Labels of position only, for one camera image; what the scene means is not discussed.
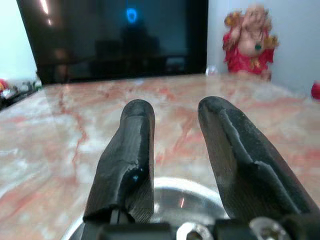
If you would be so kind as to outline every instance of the silver bowl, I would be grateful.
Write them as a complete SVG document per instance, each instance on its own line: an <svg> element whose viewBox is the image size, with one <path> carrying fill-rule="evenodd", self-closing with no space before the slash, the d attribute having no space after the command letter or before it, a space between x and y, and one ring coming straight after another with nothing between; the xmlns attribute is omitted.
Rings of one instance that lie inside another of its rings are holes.
<svg viewBox="0 0 320 240"><path fill-rule="evenodd" d="M179 227L185 222L213 225L227 219L217 192L190 180L173 177L154 179L154 214L151 223L170 223ZM79 217L61 240L80 240L84 224Z"/></svg>

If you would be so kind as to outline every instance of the black monitor screen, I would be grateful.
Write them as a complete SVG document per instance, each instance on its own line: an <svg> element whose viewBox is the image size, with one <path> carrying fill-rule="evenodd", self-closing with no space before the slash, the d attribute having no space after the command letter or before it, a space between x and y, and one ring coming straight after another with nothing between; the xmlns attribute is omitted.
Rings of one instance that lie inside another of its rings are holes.
<svg viewBox="0 0 320 240"><path fill-rule="evenodd" d="M17 0L44 84L201 73L208 0Z"/></svg>

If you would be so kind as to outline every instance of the white wall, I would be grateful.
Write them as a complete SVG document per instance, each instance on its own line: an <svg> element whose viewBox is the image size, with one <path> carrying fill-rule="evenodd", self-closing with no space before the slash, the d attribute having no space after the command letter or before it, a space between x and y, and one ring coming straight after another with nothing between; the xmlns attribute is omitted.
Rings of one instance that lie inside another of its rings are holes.
<svg viewBox="0 0 320 240"><path fill-rule="evenodd" d="M210 0L208 64L226 72L222 38L229 12L245 10L255 0ZM270 10L272 34L280 46L275 52L272 82L292 91L310 95L312 84L320 80L320 0L260 0Z"/></svg>
<svg viewBox="0 0 320 240"><path fill-rule="evenodd" d="M16 0L0 0L0 9L0 79L34 80L36 63Z"/></svg>

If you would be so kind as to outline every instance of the marble table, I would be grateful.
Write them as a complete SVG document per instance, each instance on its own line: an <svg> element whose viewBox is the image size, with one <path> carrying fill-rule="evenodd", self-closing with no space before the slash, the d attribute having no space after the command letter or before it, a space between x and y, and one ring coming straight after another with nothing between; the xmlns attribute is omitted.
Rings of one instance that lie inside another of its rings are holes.
<svg viewBox="0 0 320 240"><path fill-rule="evenodd" d="M216 189L197 117L206 96L246 113L320 205L319 103L230 75L53 85L0 113L0 240L62 237L82 215L99 157L133 99L155 111L155 176Z"/></svg>

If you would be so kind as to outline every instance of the figurine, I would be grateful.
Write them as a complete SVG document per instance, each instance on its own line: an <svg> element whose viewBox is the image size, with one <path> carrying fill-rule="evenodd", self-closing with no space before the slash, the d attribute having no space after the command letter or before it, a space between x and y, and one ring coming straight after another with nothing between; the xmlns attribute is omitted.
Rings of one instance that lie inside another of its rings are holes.
<svg viewBox="0 0 320 240"><path fill-rule="evenodd" d="M271 80L267 63L273 63L279 43L276 36L269 36L272 24L268 13L263 5L252 5L244 15L235 11L225 18L230 31L223 37L223 50L230 73L255 74Z"/></svg>

